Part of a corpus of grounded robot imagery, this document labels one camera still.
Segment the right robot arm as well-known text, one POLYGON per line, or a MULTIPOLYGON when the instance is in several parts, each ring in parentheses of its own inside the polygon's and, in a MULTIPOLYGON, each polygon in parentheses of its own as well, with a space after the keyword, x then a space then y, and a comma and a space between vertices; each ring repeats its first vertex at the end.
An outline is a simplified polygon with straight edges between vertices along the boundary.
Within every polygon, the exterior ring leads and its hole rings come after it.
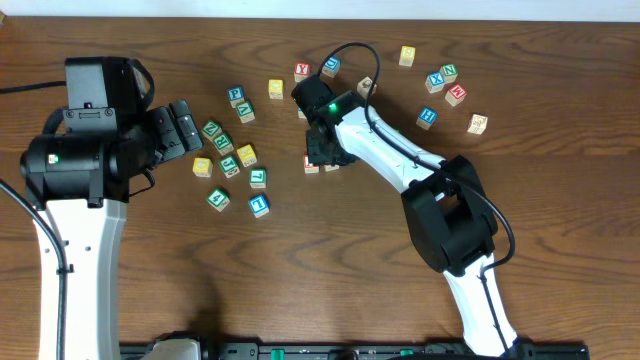
POLYGON ((360 159, 399 192, 411 242, 445 276, 471 351, 514 354, 518 335, 495 278, 496 267, 506 261, 495 258, 493 241, 507 221, 486 197, 474 166, 462 156, 446 160, 420 148, 358 93, 336 95, 316 75, 298 83, 291 96, 310 125, 312 164, 346 166, 360 159))

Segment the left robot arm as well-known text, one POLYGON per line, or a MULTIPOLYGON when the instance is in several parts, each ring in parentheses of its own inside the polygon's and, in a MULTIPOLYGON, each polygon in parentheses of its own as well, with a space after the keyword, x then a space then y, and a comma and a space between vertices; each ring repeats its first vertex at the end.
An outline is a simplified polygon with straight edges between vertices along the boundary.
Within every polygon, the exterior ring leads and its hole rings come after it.
POLYGON ((67 106, 20 159, 40 261, 41 359, 116 359, 118 257, 129 182, 202 148, 183 100, 152 107, 152 76, 136 59, 65 62, 67 106))

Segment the red A block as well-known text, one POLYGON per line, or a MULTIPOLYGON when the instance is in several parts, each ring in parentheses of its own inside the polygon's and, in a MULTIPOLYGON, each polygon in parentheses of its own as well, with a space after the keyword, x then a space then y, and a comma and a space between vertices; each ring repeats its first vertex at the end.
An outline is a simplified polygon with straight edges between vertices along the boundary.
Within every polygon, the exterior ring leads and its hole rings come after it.
POLYGON ((320 168, 317 165, 310 162, 309 156, 307 154, 304 155, 303 160, 304 160, 304 171, 306 174, 319 172, 320 168))

